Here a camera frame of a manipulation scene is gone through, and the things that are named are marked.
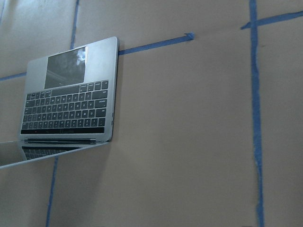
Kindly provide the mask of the grey laptop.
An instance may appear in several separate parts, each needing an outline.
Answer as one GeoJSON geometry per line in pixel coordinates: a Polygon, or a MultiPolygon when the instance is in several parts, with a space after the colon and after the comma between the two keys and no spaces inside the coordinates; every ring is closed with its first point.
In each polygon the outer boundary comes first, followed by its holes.
{"type": "Polygon", "coordinates": [[[1,143],[1,168],[111,141],[118,50],[113,36],[28,63],[18,140],[1,143]]]}

